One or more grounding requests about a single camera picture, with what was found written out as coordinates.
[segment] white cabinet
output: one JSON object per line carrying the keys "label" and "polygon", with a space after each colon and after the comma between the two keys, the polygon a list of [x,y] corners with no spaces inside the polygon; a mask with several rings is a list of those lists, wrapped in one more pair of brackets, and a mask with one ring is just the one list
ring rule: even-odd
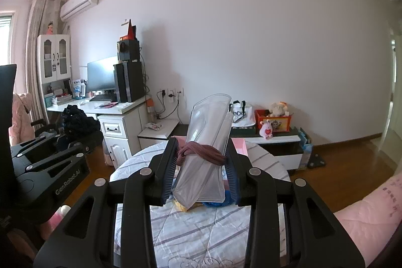
{"label": "white cabinet", "polygon": [[37,63],[41,84],[70,78],[70,35],[41,34],[37,39]]}
{"label": "white cabinet", "polygon": [[141,150],[137,136],[148,123],[146,110],[146,104],[143,103],[123,115],[98,115],[101,131],[115,168]]}
{"label": "white cabinet", "polygon": [[135,155],[138,151],[141,150],[139,144],[137,145],[134,144],[135,142],[130,141],[131,140],[129,139],[112,138],[110,136],[105,136],[107,149],[109,150],[109,154],[115,168],[118,168],[132,155]]}

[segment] stuffed toy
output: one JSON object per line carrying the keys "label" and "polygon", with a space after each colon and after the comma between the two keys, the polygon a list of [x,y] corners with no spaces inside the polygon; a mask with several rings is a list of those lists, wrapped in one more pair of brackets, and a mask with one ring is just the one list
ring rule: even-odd
{"label": "stuffed toy", "polygon": [[263,120],[260,124],[262,125],[260,128],[260,136],[266,139],[272,138],[272,126],[269,120]]}
{"label": "stuffed toy", "polygon": [[279,117],[279,116],[289,116],[290,113],[287,109],[287,103],[285,102],[274,102],[270,107],[269,111],[271,112],[269,114],[269,117]]}

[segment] window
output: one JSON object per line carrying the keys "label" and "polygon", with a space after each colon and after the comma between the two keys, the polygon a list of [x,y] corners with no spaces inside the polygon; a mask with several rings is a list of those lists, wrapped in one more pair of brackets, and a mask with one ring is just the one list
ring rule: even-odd
{"label": "window", "polygon": [[12,16],[0,16],[0,65],[7,65],[10,58],[10,29]]}

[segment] computer monitor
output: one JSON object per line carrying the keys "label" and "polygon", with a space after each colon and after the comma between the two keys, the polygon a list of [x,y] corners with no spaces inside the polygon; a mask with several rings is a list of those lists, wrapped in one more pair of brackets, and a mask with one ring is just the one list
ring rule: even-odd
{"label": "computer monitor", "polygon": [[113,65],[117,63],[117,56],[88,63],[88,91],[116,89]]}

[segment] power outlet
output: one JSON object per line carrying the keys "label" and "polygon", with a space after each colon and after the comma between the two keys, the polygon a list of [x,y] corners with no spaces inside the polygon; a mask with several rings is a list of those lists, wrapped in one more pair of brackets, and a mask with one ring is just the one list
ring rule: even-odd
{"label": "power outlet", "polygon": [[176,96],[176,92],[174,89],[169,89],[168,95],[169,97],[169,102],[172,103],[174,102],[174,97]]}

